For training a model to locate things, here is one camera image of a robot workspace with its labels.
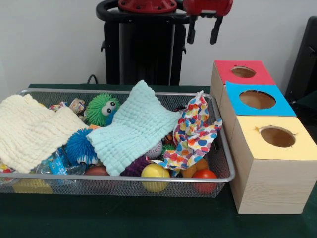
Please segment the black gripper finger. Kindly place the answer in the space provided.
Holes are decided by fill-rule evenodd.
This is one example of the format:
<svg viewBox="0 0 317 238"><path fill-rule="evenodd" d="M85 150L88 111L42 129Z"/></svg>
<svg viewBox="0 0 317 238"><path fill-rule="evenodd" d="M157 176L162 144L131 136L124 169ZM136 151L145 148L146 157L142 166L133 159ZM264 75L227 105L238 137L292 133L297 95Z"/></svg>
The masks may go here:
<svg viewBox="0 0 317 238"><path fill-rule="evenodd" d="M223 21L223 16L216 17L216 22L215 22L214 28L211 31L211 36L210 36L210 44L211 45L214 45L217 43L217 38L218 38L218 34L219 34L219 30L220 30L222 21Z"/></svg>
<svg viewBox="0 0 317 238"><path fill-rule="evenodd" d="M197 16L190 16L190 21L189 21L189 29L188 29L188 36L187 36L187 43L188 44L193 44L194 39L195 39L195 23L197 20Z"/></svg>

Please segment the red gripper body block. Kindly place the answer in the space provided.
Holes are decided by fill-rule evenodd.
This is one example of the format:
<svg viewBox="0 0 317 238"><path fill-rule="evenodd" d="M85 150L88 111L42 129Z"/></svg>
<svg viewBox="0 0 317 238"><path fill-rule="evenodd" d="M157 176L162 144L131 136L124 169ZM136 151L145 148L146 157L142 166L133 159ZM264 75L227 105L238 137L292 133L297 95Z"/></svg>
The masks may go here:
<svg viewBox="0 0 317 238"><path fill-rule="evenodd" d="M215 13L216 16L226 16L233 5L233 0L184 0L183 8L188 16Z"/></svg>

